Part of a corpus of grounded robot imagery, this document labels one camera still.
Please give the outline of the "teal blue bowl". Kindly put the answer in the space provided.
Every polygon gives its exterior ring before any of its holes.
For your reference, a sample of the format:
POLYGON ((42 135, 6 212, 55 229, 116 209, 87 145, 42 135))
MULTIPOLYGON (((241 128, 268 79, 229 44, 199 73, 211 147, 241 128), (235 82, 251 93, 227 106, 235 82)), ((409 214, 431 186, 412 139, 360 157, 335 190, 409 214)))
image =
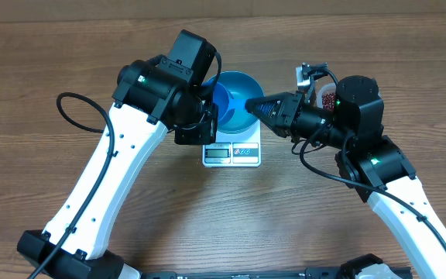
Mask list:
POLYGON ((264 96, 259 83, 239 71, 225 71, 214 87, 212 101, 218 106, 218 131, 238 134, 251 127, 257 118, 247 112, 245 103, 251 98, 264 96))

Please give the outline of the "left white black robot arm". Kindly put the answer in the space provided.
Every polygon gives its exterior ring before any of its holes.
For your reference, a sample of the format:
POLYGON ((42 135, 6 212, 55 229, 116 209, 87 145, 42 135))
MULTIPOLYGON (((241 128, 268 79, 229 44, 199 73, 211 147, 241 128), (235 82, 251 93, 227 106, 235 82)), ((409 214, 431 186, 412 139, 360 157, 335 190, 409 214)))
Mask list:
POLYGON ((204 78, 221 56, 182 30, 168 54, 136 60, 118 74, 113 104, 102 110, 100 142, 63 206, 41 230, 25 231, 18 252, 33 274, 52 278, 138 278, 108 250, 119 211, 142 166, 166 135, 179 145, 216 139, 218 107, 204 78))

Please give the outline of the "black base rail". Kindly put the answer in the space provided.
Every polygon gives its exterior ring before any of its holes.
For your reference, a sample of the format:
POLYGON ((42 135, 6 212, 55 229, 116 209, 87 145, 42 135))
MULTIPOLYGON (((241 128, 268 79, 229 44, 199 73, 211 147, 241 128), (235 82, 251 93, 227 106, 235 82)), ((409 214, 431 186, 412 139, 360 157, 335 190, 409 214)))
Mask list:
POLYGON ((337 267, 306 267, 303 270, 236 271, 176 273, 173 271, 143 273, 141 279, 413 279, 410 267, 390 267, 372 253, 356 257, 337 267))

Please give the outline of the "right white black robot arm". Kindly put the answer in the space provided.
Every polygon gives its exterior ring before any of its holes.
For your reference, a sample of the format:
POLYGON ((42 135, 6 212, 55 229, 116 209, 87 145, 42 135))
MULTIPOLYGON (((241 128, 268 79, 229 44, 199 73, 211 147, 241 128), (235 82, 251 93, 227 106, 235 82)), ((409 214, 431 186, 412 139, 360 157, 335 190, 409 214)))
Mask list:
POLYGON ((446 278, 446 228, 417 171, 383 132, 384 103, 375 80, 334 81, 331 109, 311 103, 313 92, 279 93, 245 103, 279 137, 300 147, 313 173, 357 191, 394 235, 422 278, 446 278))

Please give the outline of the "blue plastic measuring scoop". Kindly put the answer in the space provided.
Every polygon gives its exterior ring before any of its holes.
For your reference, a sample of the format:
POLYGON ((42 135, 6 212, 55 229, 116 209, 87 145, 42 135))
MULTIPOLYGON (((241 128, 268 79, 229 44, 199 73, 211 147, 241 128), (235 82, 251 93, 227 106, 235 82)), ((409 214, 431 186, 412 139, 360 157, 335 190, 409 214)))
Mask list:
POLYGON ((221 83, 217 82, 213 90, 213 103, 218 106, 218 121, 227 123, 237 110, 245 109, 245 99, 234 99, 230 91, 221 83))

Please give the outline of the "red beans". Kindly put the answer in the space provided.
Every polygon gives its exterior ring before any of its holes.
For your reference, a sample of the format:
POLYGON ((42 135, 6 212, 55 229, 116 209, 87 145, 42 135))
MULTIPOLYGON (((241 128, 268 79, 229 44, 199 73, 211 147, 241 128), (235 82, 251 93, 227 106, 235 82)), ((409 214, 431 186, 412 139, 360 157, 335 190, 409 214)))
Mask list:
POLYGON ((333 112, 335 109, 335 92, 334 91, 326 91, 321 96, 322 100, 322 108, 327 109, 328 111, 333 112))

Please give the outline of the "white digital kitchen scale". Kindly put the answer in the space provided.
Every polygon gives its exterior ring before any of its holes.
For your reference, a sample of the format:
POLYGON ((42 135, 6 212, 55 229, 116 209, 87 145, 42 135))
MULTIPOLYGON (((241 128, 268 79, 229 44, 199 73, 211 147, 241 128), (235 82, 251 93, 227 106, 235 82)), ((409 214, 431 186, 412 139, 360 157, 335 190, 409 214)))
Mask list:
POLYGON ((261 157, 259 121, 239 133, 217 131, 216 142, 202 147, 202 163, 205 167, 259 167, 261 157))

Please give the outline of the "clear plastic container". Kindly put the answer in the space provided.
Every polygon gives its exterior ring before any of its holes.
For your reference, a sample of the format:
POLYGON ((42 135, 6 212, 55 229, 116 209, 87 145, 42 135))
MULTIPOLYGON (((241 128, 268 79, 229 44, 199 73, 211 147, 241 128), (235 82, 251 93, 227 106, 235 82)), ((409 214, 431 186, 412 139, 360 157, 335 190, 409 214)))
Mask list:
POLYGON ((367 115, 382 113, 384 102, 375 80, 351 76, 342 79, 337 85, 325 85, 317 93, 317 107, 339 115, 367 115))

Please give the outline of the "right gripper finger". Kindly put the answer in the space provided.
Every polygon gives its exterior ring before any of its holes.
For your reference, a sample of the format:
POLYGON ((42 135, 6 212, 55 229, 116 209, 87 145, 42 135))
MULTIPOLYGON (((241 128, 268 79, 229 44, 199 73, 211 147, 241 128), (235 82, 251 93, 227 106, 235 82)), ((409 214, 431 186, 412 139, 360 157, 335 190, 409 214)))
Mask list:
POLYGON ((271 112, 273 109, 280 110, 299 101, 300 94, 281 92, 266 97, 250 98, 245 102, 245 110, 247 112, 271 112))
POLYGON ((282 138, 288 137, 284 123, 285 118, 275 111, 271 105, 247 105, 247 112, 254 115, 275 135, 282 138))

